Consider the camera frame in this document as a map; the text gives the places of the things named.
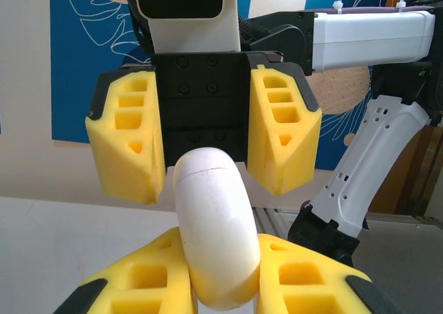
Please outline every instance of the black screw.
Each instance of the black screw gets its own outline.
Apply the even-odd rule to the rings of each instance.
[[[225,133],[225,132],[217,132],[217,133],[215,134],[215,138],[216,138],[218,141],[225,141],[225,140],[226,140],[226,133]]]
[[[218,59],[214,55],[208,56],[208,59],[206,60],[206,63],[210,67],[214,67],[217,65]]]
[[[215,94],[217,91],[219,90],[219,87],[217,86],[217,84],[209,84],[208,85],[208,92],[211,94]]]
[[[188,65],[188,58],[185,56],[180,56],[177,60],[177,65],[180,67],[186,67]]]
[[[179,86],[179,93],[181,94],[181,95],[187,95],[187,94],[189,94],[189,92],[190,92],[190,87],[187,85],[187,84],[181,84],[180,86]]]
[[[196,133],[191,134],[191,136],[189,137],[189,140],[191,140],[191,142],[196,143],[200,141],[200,136]]]

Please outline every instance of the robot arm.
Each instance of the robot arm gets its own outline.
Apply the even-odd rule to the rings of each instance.
[[[351,255],[358,246],[357,236],[365,214],[391,167],[430,119],[433,124],[441,120],[442,9],[383,15],[334,15],[330,23],[337,22],[336,28],[341,29],[331,35],[320,30],[320,35],[330,37],[330,41],[339,41],[341,38],[337,35],[346,30],[346,17],[350,22],[356,18],[366,22],[366,27],[360,26],[358,19],[352,27],[360,28],[356,30],[358,35],[363,31],[364,36],[369,36],[368,42],[355,41],[360,39],[355,37],[356,33],[350,35],[350,30],[344,34],[344,37],[354,38],[354,41],[348,38],[349,44],[325,44],[319,53],[314,42],[314,64],[318,66],[313,67],[323,70],[376,65],[372,75],[373,99],[331,180],[300,212],[289,231],[289,239],[352,265]],[[376,27],[385,29],[376,31]]]

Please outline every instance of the white wall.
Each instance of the white wall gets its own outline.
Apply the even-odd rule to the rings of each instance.
[[[0,195],[138,207],[102,195],[88,145],[51,140],[49,0],[0,0]],[[267,194],[244,172],[256,206],[297,208],[329,172],[290,195]],[[172,210],[171,177],[156,209]]]

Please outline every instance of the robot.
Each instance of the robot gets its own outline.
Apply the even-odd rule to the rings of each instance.
[[[352,268],[365,214],[409,140],[442,119],[442,11],[277,12],[236,0],[128,0],[151,64],[103,73],[86,119],[105,193],[155,203],[174,169],[179,228],[90,277],[55,313],[401,313]],[[288,241],[257,234],[235,162],[285,194],[314,175],[321,110],[305,79],[375,65],[373,98]]]

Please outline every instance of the white pvc fitting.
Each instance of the white pvc fitting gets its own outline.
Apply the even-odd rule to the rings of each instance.
[[[342,14],[342,9],[343,9],[343,2],[342,1],[335,1],[333,4],[332,4],[332,7],[333,8],[335,8],[336,10],[337,10],[337,13],[339,14],[339,15],[341,15]]]
[[[228,154],[201,148],[174,169],[174,196],[192,287],[200,302],[228,311],[258,291],[260,245],[237,166]]]
[[[406,7],[406,5],[407,4],[404,0],[400,0],[395,7],[399,9],[399,12],[403,12],[403,9]]]

